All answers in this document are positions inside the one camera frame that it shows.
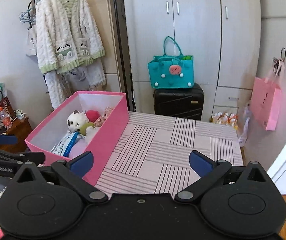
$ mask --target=pink paper bag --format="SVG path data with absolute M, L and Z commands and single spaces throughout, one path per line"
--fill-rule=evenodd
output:
M 256 77 L 252 91 L 250 110 L 254 119 L 266 131 L 275 130 L 281 107 L 282 93 L 279 82 L 284 75 L 285 66 L 282 59 L 278 60 L 279 64 L 275 65 L 277 66 L 276 74 L 273 75 L 270 71 L 267 78 Z

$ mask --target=striped pink tablecloth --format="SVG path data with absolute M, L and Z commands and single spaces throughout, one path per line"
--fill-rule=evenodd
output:
M 95 186 L 109 196 L 168 192 L 174 196 L 200 178 L 189 165 L 192 150 L 243 166 L 231 127 L 130 112 L 130 121 Z

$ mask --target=teal felt bag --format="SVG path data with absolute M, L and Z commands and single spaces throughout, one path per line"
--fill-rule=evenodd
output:
M 179 56 L 168 56 L 165 53 L 165 42 L 170 38 L 180 51 Z M 151 86 L 159 88 L 190 88 L 194 85 L 193 56 L 184 56 L 177 42 L 167 36 L 163 42 L 163 56 L 154 56 L 147 64 Z

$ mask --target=black suitcase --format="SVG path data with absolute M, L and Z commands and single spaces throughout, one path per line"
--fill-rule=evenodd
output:
M 198 84 L 193 88 L 156 89 L 155 114 L 201 120 L 204 93 Z

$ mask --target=fleece cardigan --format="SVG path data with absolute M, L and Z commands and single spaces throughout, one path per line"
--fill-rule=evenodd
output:
M 58 74 L 105 55 L 86 0 L 41 0 L 36 6 L 37 57 L 41 72 Z

